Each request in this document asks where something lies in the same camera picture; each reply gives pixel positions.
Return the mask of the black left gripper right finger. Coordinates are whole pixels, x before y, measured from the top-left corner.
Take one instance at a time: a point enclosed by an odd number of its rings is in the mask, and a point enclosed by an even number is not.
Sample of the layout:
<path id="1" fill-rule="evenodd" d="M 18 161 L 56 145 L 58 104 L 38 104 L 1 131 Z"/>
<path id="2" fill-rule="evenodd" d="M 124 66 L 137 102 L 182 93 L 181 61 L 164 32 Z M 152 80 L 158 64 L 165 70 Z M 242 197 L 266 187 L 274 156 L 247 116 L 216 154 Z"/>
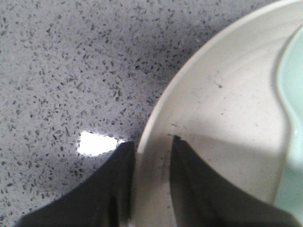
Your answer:
<path id="1" fill-rule="evenodd" d="M 174 136 L 170 194 L 179 227 L 299 227 L 290 213 L 244 192 Z"/>

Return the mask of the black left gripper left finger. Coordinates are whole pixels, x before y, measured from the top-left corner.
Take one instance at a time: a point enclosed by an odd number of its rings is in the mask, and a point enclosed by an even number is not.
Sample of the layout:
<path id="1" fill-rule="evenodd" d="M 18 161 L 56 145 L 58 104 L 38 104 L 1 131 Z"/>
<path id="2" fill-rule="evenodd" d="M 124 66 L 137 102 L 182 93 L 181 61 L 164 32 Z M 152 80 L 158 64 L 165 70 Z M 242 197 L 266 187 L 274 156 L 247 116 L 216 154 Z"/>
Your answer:
<path id="1" fill-rule="evenodd" d="M 134 165 L 134 143 L 120 144 L 90 178 L 62 198 L 23 216 L 17 226 L 126 226 Z"/>

